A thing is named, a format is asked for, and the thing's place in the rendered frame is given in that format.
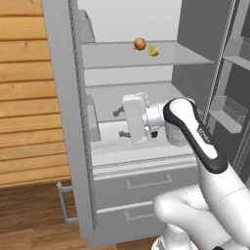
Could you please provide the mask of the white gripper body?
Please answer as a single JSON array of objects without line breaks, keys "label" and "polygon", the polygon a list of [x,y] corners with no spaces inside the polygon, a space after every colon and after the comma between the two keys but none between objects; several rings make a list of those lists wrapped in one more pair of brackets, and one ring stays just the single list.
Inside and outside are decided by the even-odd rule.
[{"label": "white gripper body", "polygon": [[124,96],[122,106],[132,143],[135,145],[145,143],[149,138],[146,117],[146,108],[148,107],[146,94],[138,93]]}]

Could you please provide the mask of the grey fridge door bin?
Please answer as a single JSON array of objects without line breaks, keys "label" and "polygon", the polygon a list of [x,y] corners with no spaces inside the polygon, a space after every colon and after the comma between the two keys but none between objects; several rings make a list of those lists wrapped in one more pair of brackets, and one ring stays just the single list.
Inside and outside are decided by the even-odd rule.
[{"label": "grey fridge door bin", "polygon": [[223,58],[250,70],[250,38],[231,37],[225,47]]},{"label": "grey fridge door bin", "polygon": [[79,9],[80,34],[82,43],[96,42],[91,19],[84,9]]},{"label": "grey fridge door bin", "polygon": [[240,133],[248,110],[228,96],[217,96],[209,113],[232,134]]},{"label": "grey fridge door bin", "polygon": [[92,142],[99,142],[101,140],[101,133],[96,114],[95,104],[90,94],[87,95],[87,110],[89,119],[90,140]]}]

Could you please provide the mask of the glass fridge shelf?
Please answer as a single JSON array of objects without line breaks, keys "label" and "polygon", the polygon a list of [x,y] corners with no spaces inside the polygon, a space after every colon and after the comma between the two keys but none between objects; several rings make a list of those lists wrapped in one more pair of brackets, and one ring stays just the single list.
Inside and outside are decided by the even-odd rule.
[{"label": "glass fridge shelf", "polygon": [[139,67],[157,65],[210,64],[210,61],[177,41],[148,41],[159,52],[152,57],[147,48],[133,49],[132,42],[83,43],[82,54],[85,69]]}]

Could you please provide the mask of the yellow lemon wedge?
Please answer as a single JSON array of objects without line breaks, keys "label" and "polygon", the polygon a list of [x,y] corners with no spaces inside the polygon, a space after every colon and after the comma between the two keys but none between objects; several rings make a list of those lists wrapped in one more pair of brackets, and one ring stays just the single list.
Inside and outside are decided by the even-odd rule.
[{"label": "yellow lemon wedge", "polygon": [[156,56],[159,55],[159,52],[158,52],[158,50],[157,50],[154,46],[150,45],[150,46],[148,47],[148,54],[149,54],[151,57],[156,57]]}]

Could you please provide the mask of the grey fridge body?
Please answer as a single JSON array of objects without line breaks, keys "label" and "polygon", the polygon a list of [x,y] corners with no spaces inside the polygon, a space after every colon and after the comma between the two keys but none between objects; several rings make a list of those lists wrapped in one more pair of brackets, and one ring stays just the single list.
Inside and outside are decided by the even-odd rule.
[{"label": "grey fridge body", "polygon": [[154,138],[135,145],[119,137],[128,132],[124,113],[113,117],[127,95],[145,93],[151,105],[191,97],[207,109],[225,40],[232,0],[78,0],[92,22],[96,42],[177,41],[210,64],[85,69],[101,140],[91,141],[96,177],[181,165],[194,161],[190,146],[173,146],[160,128]]}]

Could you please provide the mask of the grey fridge door with shelves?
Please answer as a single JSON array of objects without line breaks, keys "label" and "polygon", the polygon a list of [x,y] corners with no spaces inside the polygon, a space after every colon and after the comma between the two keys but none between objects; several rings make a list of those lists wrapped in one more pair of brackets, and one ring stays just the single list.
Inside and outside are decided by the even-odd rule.
[{"label": "grey fridge door with shelves", "polygon": [[[250,38],[250,0],[235,0],[224,50],[231,37]],[[222,126],[209,113],[209,109],[206,121],[223,154],[245,182],[250,176],[250,70],[225,60],[224,50],[212,88],[209,109],[215,97],[228,96],[244,106],[248,113],[241,132],[236,134],[232,134]]]}]

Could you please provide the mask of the large grey freezer drawer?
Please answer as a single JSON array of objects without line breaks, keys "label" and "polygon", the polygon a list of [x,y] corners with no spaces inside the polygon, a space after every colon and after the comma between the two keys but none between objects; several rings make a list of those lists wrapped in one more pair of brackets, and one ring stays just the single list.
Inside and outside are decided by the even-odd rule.
[{"label": "large grey freezer drawer", "polygon": [[[128,178],[136,175],[153,173],[170,174],[173,183],[158,187],[126,189],[125,181]],[[156,195],[162,192],[195,185],[197,183],[197,167],[194,161],[185,162],[181,165],[164,166],[156,169],[96,177],[96,205],[97,209],[101,210],[144,201],[151,201]]]}]

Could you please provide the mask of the brown onion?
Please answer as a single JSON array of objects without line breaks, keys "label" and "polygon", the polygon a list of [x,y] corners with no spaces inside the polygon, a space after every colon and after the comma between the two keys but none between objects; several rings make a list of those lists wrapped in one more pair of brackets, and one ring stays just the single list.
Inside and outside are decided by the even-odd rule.
[{"label": "brown onion", "polygon": [[134,41],[134,50],[138,50],[138,51],[142,51],[144,48],[146,47],[146,41],[144,40],[144,38],[137,38]]}]

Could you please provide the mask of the small grey freezer drawer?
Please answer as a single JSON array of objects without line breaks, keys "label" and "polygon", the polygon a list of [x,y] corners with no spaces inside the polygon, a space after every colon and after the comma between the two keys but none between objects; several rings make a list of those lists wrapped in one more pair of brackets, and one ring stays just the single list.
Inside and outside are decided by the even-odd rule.
[{"label": "small grey freezer drawer", "polygon": [[127,222],[124,213],[128,210],[146,210],[153,214],[151,201],[117,206],[98,211],[98,226],[95,243],[108,245],[159,235],[163,224],[155,215],[151,218]]}]

